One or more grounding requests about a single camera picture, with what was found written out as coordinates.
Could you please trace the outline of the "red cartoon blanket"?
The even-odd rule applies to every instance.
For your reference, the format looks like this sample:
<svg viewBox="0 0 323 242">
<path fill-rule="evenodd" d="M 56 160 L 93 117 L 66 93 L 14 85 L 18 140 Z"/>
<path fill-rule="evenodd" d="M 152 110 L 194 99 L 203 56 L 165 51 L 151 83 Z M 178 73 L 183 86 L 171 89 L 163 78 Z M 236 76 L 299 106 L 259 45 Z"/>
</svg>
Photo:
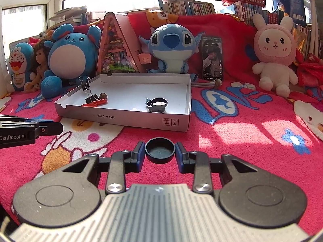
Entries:
<svg viewBox="0 0 323 242">
<path fill-rule="evenodd" d="M 256 29 L 232 16 L 172 16 L 171 22 L 223 42 L 224 82 L 216 90 L 193 88 L 187 132 L 122 127 L 84 120 L 61 119 L 60 136 L 1 150 L 1 205 L 12 213 L 12 199 L 24 183 L 72 160 L 97 153 L 109 156 L 132 149 L 138 141 L 165 137 L 187 150 L 211 157 L 238 156 L 297 184 L 308 198 L 301 227 L 310 234 L 322 228 L 322 100 L 292 92 L 289 99 L 258 88 L 249 58 Z"/>
</svg>

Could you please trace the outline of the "black smartphone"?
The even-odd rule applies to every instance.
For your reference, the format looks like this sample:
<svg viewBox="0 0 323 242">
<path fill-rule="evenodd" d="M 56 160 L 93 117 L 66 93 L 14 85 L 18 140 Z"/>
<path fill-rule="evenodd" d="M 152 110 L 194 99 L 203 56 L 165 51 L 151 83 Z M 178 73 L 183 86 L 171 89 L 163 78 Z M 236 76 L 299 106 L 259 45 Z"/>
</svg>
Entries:
<svg viewBox="0 0 323 242">
<path fill-rule="evenodd" d="M 222 39 L 203 36 L 201 39 L 202 74 L 205 80 L 223 80 Z"/>
</svg>

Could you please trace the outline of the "brown walnut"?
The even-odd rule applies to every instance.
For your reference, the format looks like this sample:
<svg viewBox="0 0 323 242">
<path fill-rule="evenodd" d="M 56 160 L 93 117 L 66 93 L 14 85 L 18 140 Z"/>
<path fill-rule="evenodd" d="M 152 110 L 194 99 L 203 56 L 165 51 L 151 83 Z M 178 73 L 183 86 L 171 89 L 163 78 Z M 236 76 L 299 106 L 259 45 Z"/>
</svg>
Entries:
<svg viewBox="0 0 323 242">
<path fill-rule="evenodd" d="M 107 95 L 105 93 L 100 93 L 100 99 L 107 99 Z"/>
</svg>

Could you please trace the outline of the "black binder clip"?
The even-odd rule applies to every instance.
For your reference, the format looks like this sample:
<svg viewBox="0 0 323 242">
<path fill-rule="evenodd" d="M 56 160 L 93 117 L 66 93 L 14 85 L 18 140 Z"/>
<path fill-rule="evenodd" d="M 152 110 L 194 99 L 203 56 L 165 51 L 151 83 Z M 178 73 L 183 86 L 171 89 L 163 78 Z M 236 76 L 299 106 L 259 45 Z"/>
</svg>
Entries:
<svg viewBox="0 0 323 242">
<path fill-rule="evenodd" d="M 97 94 L 92 94 L 90 88 L 85 89 L 84 92 L 87 94 L 87 97 L 85 99 L 86 104 L 98 101 L 100 99 Z"/>
</svg>

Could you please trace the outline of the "blue Doraemon plush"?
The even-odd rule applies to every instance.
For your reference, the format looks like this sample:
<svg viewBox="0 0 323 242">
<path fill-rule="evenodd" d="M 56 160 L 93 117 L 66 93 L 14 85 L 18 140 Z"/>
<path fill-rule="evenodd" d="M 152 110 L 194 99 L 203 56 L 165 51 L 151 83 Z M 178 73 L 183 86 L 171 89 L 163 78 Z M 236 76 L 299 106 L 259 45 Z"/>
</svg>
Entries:
<svg viewBox="0 0 323 242">
<path fill-rule="evenodd" d="M 24 91 L 26 84 L 35 77 L 32 68 L 33 47 L 23 42 L 14 46 L 8 59 L 9 74 L 6 76 L 6 87 L 9 93 Z"/>
</svg>

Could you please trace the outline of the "binder clip on box edge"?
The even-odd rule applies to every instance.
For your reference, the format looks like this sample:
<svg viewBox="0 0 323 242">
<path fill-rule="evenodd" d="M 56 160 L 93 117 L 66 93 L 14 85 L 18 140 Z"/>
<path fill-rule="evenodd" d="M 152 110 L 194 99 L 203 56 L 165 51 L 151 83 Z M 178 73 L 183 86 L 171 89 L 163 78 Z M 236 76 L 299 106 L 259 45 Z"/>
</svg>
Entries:
<svg viewBox="0 0 323 242">
<path fill-rule="evenodd" d="M 80 85 L 82 90 L 85 91 L 90 87 L 90 77 L 89 76 L 80 76 L 79 78 Z"/>
</svg>

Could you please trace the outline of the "white cardboard box tray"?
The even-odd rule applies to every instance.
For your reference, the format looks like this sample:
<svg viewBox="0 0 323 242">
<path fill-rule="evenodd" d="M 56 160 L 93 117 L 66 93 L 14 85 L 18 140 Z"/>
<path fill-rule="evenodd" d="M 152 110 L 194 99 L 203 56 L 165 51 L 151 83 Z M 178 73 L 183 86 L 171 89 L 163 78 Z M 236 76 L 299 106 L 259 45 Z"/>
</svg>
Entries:
<svg viewBox="0 0 323 242">
<path fill-rule="evenodd" d="M 99 98 L 100 93 L 105 93 L 107 104 L 81 106 L 87 94 L 78 86 L 54 103 L 57 114 L 113 125 L 179 132 L 185 132 L 189 127 L 192 87 L 187 74 L 101 74 L 90 80 L 89 88 Z M 168 100 L 164 112 L 150 112 L 146 108 L 146 103 L 153 98 Z"/>
</svg>

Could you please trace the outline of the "round blue mouse plush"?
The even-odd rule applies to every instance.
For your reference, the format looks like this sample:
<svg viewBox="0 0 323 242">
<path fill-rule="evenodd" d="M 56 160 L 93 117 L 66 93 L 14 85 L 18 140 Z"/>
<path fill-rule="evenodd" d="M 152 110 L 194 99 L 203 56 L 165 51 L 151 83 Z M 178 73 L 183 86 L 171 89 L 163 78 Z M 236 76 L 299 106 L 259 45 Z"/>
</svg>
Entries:
<svg viewBox="0 0 323 242">
<path fill-rule="evenodd" d="M 49 49 L 48 70 L 41 82 L 44 98 L 62 94 L 64 87 L 80 85 L 92 75 L 98 60 L 101 29 L 90 26 L 86 34 L 74 31 L 71 24 L 58 27 L 50 40 L 44 42 Z"/>
</svg>

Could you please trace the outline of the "pink triangular miniature house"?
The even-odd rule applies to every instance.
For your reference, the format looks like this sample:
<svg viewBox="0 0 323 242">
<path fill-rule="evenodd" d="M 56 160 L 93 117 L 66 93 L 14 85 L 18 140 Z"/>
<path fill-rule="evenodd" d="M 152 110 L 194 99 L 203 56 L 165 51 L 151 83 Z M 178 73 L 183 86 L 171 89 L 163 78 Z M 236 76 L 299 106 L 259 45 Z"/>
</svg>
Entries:
<svg viewBox="0 0 323 242">
<path fill-rule="evenodd" d="M 102 26 L 96 74 L 145 73 L 141 56 L 151 60 L 142 53 L 128 16 L 108 12 Z"/>
</svg>

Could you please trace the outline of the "blue Stitch plush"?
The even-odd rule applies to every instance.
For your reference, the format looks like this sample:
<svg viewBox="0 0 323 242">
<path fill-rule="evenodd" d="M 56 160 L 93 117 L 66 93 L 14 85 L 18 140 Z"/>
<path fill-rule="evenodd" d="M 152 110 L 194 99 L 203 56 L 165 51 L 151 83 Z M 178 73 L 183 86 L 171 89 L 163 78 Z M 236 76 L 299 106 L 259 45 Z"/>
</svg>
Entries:
<svg viewBox="0 0 323 242">
<path fill-rule="evenodd" d="M 142 49 L 147 49 L 148 53 L 158 59 L 158 68 L 150 69 L 149 72 L 188 73 L 187 60 L 198 52 L 203 34 L 193 35 L 182 25 L 166 24 L 157 28 L 149 39 L 139 36 Z"/>
</svg>

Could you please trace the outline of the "brown haired doll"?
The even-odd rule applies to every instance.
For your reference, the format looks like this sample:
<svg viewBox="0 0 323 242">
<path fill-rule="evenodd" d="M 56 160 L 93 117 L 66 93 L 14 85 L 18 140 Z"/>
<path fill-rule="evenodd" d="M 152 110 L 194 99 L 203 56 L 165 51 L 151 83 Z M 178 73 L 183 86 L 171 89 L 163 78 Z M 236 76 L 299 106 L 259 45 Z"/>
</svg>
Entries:
<svg viewBox="0 0 323 242">
<path fill-rule="evenodd" d="M 31 82 L 27 82 L 25 84 L 25 92 L 34 92 L 41 89 L 41 83 L 44 79 L 44 72 L 49 69 L 49 48 L 44 45 L 44 43 L 48 40 L 49 39 L 44 38 L 34 46 L 31 71 L 36 74 L 36 77 Z"/>
</svg>

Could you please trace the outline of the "pink bunny plush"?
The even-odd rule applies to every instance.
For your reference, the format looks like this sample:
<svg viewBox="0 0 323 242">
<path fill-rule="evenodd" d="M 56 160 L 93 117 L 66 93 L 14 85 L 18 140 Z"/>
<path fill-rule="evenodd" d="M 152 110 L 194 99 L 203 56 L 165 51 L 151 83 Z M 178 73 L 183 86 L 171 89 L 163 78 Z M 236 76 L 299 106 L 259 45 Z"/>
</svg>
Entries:
<svg viewBox="0 0 323 242">
<path fill-rule="evenodd" d="M 290 85 L 298 84 L 298 76 L 290 68 L 296 58 L 296 42 L 291 30 L 294 22 L 284 16 L 280 24 L 266 24 L 263 16 L 252 18 L 257 33 L 254 37 L 254 51 L 259 59 L 252 67 L 259 75 L 259 87 L 265 91 L 274 90 L 280 97 L 289 97 Z"/>
</svg>

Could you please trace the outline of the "stack of papers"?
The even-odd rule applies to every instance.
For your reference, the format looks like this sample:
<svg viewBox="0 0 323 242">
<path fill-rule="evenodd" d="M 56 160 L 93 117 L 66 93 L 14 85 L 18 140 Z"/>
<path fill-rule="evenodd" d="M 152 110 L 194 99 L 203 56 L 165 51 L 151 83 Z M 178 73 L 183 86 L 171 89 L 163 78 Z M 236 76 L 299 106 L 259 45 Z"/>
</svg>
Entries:
<svg viewBox="0 0 323 242">
<path fill-rule="evenodd" d="M 70 7 L 55 12 L 54 15 L 49 18 L 49 20 L 53 21 L 55 24 L 80 24 L 82 22 L 82 16 L 87 16 L 87 13 L 88 8 L 86 6 Z"/>
</svg>

